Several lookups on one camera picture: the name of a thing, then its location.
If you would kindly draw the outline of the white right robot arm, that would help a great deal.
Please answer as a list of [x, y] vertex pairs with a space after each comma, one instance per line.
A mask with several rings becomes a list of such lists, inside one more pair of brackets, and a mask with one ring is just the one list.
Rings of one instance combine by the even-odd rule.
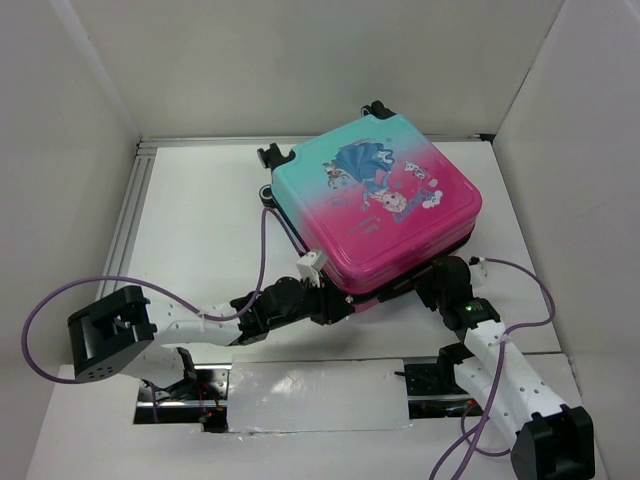
[[508, 446], [517, 478], [592, 479], [592, 418], [555, 393], [512, 340], [513, 332], [531, 323], [506, 326], [492, 304], [475, 295], [472, 277], [485, 262], [441, 257], [416, 285], [425, 306], [438, 312], [458, 338], [439, 351], [438, 384], [448, 392], [464, 390], [481, 410], [478, 423], [452, 445], [467, 447], [453, 476], [464, 475], [485, 427], [493, 424]]

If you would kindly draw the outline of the pink hard-shell suitcase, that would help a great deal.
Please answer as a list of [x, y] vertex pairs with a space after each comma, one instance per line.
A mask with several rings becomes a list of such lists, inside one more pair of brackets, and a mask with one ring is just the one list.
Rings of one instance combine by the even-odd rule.
[[346, 125], [282, 153], [257, 151], [274, 206], [356, 309], [404, 293], [430, 261], [471, 236], [472, 182], [405, 116], [376, 100]]

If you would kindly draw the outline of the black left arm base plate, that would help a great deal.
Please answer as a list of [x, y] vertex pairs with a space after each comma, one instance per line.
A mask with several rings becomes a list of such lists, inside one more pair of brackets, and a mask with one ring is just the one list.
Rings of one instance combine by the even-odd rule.
[[195, 378], [177, 392], [141, 381], [133, 424], [192, 424], [203, 432], [226, 433], [231, 364], [200, 363], [193, 370]]

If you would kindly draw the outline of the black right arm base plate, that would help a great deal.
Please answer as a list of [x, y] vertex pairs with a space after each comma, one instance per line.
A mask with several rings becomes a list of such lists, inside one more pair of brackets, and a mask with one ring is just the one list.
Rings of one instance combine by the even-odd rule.
[[466, 347], [453, 344], [441, 348], [435, 361], [405, 363], [394, 372], [405, 382], [411, 420], [461, 418], [469, 407], [470, 416], [482, 414], [470, 394], [454, 381], [453, 367], [470, 357]]

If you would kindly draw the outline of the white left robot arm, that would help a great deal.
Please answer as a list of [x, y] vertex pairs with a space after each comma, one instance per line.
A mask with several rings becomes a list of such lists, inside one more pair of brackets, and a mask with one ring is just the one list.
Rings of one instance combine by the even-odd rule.
[[332, 284], [316, 286], [293, 277], [210, 313], [176, 300], [153, 302], [141, 287], [126, 286], [68, 318], [74, 379], [89, 383], [124, 374], [184, 399], [196, 390], [198, 377], [187, 345], [249, 345], [301, 320], [332, 325], [354, 311]]

